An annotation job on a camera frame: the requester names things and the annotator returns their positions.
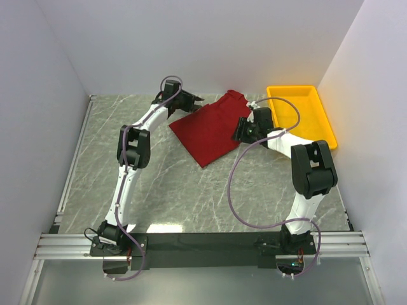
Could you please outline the red t shirt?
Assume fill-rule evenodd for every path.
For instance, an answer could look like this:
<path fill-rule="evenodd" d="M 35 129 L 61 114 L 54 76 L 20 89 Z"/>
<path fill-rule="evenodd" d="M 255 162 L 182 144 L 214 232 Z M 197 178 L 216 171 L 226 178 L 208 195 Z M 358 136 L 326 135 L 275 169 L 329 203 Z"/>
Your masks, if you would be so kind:
<path fill-rule="evenodd" d="M 244 95 L 228 90 L 218 101 L 178 119 L 169 127 L 204 168 L 240 145 L 232 136 L 239 119 L 248 117 L 249 113 Z"/>

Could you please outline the yellow plastic tray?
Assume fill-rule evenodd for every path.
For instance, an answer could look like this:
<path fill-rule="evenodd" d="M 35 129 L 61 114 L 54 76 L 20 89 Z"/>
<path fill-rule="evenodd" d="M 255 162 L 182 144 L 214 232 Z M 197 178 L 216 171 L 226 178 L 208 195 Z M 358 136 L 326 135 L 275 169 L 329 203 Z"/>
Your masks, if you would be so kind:
<path fill-rule="evenodd" d="M 312 85 L 269 86 L 266 92 L 270 100 L 273 123 L 276 127 L 289 128 L 297 119 L 299 125 L 291 133 L 304 139 L 325 140 L 331 150 L 338 147 L 328 117 L 317 90 Z"/>

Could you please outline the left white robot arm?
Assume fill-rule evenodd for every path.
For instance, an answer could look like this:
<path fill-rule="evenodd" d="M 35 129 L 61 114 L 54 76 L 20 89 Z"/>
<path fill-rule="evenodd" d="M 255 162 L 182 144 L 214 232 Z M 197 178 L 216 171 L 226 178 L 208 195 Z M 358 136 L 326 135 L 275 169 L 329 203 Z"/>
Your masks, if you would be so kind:
<path fill-rule="evenodd" d="M 167 76 L 147 112 L 131 125 L 120 129 L 116 157 L 118 180 L 109 211 L 97 230 L 93 247 L 104 246 L 112 255 L 122 254 L 129 240 L 128 211 L 138 178 L 151 157 L 151 134 L 177 110 L 192 113 L 199 110 L 195 102 L 202 99 L 183 90 L 178 76 Z"/>

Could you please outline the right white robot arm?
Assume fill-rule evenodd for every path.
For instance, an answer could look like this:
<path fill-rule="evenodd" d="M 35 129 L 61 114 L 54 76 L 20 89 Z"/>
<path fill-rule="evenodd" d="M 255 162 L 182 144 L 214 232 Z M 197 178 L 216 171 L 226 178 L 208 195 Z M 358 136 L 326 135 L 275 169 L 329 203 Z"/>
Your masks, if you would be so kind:
<path fill-rule="evenodd" d="M 276 128 L 266 107 L 252 108 L 250 115 L 238 120 L 232 139 L 253 147 L 260 144 L 291 160 L 295 189 L 289 215 L 281 225 L 279 247 L 292 254 L 310 240 L 312 219 L 320 202 L 337 185 L 338 176 L 328 143 L 311 141 Z"/>

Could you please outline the black base beam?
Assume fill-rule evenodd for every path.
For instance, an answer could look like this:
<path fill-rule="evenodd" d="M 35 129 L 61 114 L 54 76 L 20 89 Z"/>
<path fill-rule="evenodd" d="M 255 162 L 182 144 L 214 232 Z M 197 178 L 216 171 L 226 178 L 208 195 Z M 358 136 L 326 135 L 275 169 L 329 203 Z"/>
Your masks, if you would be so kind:
<path fill-rule="evenodd" d="M 302 241 L 283 240 L 278 232 L 242 233 L 133 233 L 141 250 L 129 239 L 119 249 L 108 250 L 94 237 L 91 257 L 117 260 L 130 256 L 130 269 L 200 268 L 256 266 L 275 269 L 279 255 L 314 255 L 317 253 L 312 235 Z"/>

